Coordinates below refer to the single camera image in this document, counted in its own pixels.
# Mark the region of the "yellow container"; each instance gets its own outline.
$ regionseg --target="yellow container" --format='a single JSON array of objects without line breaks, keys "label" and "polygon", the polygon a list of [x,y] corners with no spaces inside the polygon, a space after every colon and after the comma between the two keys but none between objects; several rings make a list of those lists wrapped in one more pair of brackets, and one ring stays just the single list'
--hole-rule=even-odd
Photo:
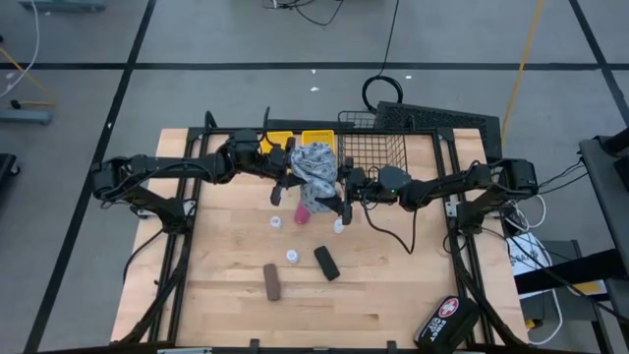
[{"label": "yellow container", "polygon": [[[293,132],[269,132],[266,136],[273,143],[280,144],[282,148],[286,148],[286,140],[293,136]],[[262,153],[269,153],[271,151],[271,144],[266,139],[262,139],[260,142],[260,150]]]},{"label": "yellow container", "polygon": [[304,131],[302,133],[302,145],[312,143],[326,143],[332,147],[336,153],[336,142],[334,141],[334,131]]}]

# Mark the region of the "wooden table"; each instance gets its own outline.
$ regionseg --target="wooden table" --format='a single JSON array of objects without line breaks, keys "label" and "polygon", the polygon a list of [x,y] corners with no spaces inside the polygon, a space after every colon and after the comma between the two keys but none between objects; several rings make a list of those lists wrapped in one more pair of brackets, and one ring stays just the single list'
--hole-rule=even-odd
[{"label": "wooden table", "polygon": [[[477,130],[454,133],[462,168],[475,159],[485,160]],[[182,129],[163,130],[156,155],[182,156],[186,134]],[[212,135],[208,151],[225,139]],[[407,136],[406,149],[414,178],[437,176],[430,137]],[[372,230],[358,205],[342,234],[333,232],[333,214],[316,214],[307,225],[295,224],[299,188],[284,191],[281,205],[273,206],[268,199],[273,184],[238,175],[227,185],[202,185],[177,345],[249,346],[250,339],[258,338],[264,347],[382,348],[387,340],[395,340],[400,348],[414,348],[412,335],[436,304],[457,294],[452,260],[442,249],[442,201],[419,210],[417,246],[409,256],[392,237]],[[149,188],[172,197],[177,180],[153,179]],[[479,194],[471,192],[468,198]],[[273,215],[283,221],[280,230],[269,225]],[[410,244],[411,213],[398,205],[378,206],[371,216],[376,225]],[[135,247],[160,226],[156,218],[141,220]],[[500,230],[495,220],[486,220],[485,227]],[[527,340],[504,241],[485,233],[476,242],[487,298],[513,332]],[[165,243],[166,237],[161,237],[129,268],[112,339],[127,334],[154,299]],[[313,255],[321,245],[341,272],[332,282]],[[299,253],[298,264],[286,262],[289,249]],[[278,266],[282,299],[277,302],[266,300],[262,266],[268,263]],[[169,318],[170,304],[164,308],[161,328],[167,328]],[[482,341],[479,325],[476,339]]]}]

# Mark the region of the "white bottle cap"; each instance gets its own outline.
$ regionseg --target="white bottle cap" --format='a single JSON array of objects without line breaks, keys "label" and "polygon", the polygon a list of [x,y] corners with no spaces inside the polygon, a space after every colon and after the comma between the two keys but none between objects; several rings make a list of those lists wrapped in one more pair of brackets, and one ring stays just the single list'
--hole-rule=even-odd
[{"label": "white bottle cap", "polygon": [[279,216],[273,216],[271,217],[270,224],[272,228],[280,228],[282,227],[282,219],[280,219]]},{"label": "white bottle cap", "polygon": [[288,261],[288,263],[291,264],[297,263],[299,261],[299,255],[297,254],[297,251],[288,250],[288,252],[286,252],[286,260]]},{"label": "white bottle cap", "polygon": [[342,233],[343,230],[345,230],[345,225],[343,225],[343,220],[340,218],[337,218],[336,221],[334,221],[334,232]]}]

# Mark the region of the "white object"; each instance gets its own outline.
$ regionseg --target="white object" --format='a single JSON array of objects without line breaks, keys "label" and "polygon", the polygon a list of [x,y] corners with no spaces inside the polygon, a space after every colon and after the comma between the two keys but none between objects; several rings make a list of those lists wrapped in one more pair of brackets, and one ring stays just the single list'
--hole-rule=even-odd
[{"label": "white object", "polygon": [[[528,248],[529,250],[526,253],[533,257],[536,257],[536,259],[542,266],[544,267],[552,266],[550,255],[548,254],[546,249],[542,246],[542,243],[532,233],[526,233],[526,234],[522,234],[522,235],[510,238],[510,239],[507,239],[507,243],[509,244],[509,250],[510,250],[509,256],[511,257],[511,263],[513,264],[513,266],[511,267],[513,271],[513,275],[518,275],[521,273],[540,269],[540,267],[535,262],[531,261],[531,259],[528,256],[526,256],[524,252],[520,250],[520,247],[516,246],[514,242],[517,243],[520,247],[522,247],[522,249]],[[539,342],[534,342],[532,340],[529,340],[529,342],[533,345],[542,345],[542,344],[546,344],[550,342],[557,335],[557,333],[563,326],[563,315],[561,314],[561,308],[559,307],[559,300],[557,299],[557,293],[555,292],[554,289],[546,290],[546,291],[552,291],[552,297],[554,298],[554,305],[557,307],[557,315],[559,316],[559,324],[557,325],[557,328],[552,332],[552,334],[545,340],[542,340]],[[542,293],[541,291],[538,291],[534,293],[523,294],[523,295],[520,295],[520,299],[526,299],[528,297],[541,294],[541,293]]]},{"label": "white object", "polygon": [[282,227],[282,219],[279,218],[279,216],[273,216],[271,217],[270,224],[272,228],[280,228]]},{"label": "white object", "polygon": [[517,224],[516,222],[514,222],[513,220],[511,220],[510,218],[505,218],[505,220],[510,223],[513,227],[517,228],[518,230],[522,231],[522,232],[528,232],[530,229],[536,228],[536,227],[540,227],[540,225],[543,224],[543,221],[546,219],[546,202],[543,200],[542,196],[540,195],[535,195],[535,197],[538,198],[538,200],[540,200],[540,203],[542,203],[542,217],[540,218],[540,221],[531,225],[529,223],[529,219],[527,218],[527,215],[522,212],[520,210],[520,208],[518,207],[518,204],[515,204],[515,212],[518,215],[518,217],[520,218],[520,220],[524,221],[524,226]]},{"label": "white object", "polygon": [[288,250],[288,252],[286,252],[286,261],[293,265],[297,263],[299,261],[299,255],[297,254],[297,251]]},{"label": "white object", "polygon": [[343,230],[345,230],[345,225],[343,225],[343,220],[341,220],[340,218],[337,218],[334,221],[334,232],[342,233]]},{"label": "white object", "polygon": [[32,13],[35,16],[35,34],[36,34],[35,50],[34,50],[34,53],[32,54],[32,60],[30,60],[30,64],[27,66],[26,69],[24,69],[24,72],[18,77],[18,79],[14,83],[9,84],[7,86],[7,89],[5,89],[4,92],[0,93],[0,98],[2,98],[5,95],[7,95],[7,93],[11,92],[11,90],[17,84],[20,83],[20,81],[24,78],[25,73],[27,73],[30,70],[32,65],[35,63],[35,60],[37,59],[37,53],[39,52],[39,17],[37,16],[37,8],[35,7],[35,2],[33,0],[30,0],[30,5],[32,6]]}]

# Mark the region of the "gray patterned cloth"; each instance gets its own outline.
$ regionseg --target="gray patterned cloth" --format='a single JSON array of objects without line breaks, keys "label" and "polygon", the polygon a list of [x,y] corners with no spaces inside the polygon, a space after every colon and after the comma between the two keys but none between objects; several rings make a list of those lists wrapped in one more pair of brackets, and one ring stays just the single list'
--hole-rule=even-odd
[{"label": "gray patterned cloth", "polygon": [[312,143],[295,147],[291,154],[293,174],[308,182],[301,186],[302,204],[309,212],[329,212],[330,208],[315,198],[336,196],[336,158],[332,147],[323,143]]}]

